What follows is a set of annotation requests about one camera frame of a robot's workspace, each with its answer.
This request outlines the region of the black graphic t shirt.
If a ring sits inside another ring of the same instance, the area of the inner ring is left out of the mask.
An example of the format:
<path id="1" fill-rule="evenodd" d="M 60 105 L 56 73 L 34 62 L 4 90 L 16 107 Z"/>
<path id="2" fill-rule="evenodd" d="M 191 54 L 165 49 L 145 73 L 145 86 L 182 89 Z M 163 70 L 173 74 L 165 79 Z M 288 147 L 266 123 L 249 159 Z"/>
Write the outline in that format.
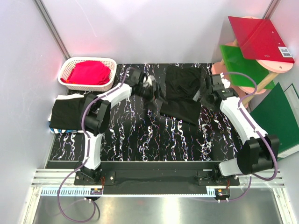
<path id="1" fill-rule="evenodd" d="M 200 78 L 201 68 L 168 66 L 165 75 L 166 101 L 162 103 L 160 114 L 198 125 Z"/>

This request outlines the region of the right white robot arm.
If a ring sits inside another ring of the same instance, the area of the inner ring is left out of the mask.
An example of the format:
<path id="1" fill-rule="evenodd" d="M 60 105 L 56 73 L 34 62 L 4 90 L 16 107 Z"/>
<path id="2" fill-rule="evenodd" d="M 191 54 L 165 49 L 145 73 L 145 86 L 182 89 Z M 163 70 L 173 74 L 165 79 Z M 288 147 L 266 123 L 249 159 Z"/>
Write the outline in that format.
<path id="1" fill-rule="evenodd" d="M 255 122 L 242 104 L 242 98 L 224 80 L 224 75 L 203 77 L 199 99 L 205 107 L 226 115 L 241 138 L 242 148 L 235 158 L 217 164 L 211 178 L 218 185 L 241 175 L 272 181 L 278 173 L 279 139 L 276 135 L 269 135 Z"/>

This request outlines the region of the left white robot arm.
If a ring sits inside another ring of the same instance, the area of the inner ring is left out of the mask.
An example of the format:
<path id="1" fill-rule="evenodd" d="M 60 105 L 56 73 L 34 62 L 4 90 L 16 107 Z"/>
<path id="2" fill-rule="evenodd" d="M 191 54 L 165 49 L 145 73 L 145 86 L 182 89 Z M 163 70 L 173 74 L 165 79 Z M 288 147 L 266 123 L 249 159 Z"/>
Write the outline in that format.
<path id="1" fill-rule="evenodd" d="M 153 75 L 128 68 L 122 80 L 112 89 L 100 95 L 88 95 L 81 114 L 81 128 L 85 137 L 82 164 L 75 168 L 78 181 L 91 185 L 102 183 L 100 148 L 104 132 L 109 128 L 111 109 L 131 96 L 139 96 L 151 103 L 155 99 L 166 101 L 160 83 Z"/>

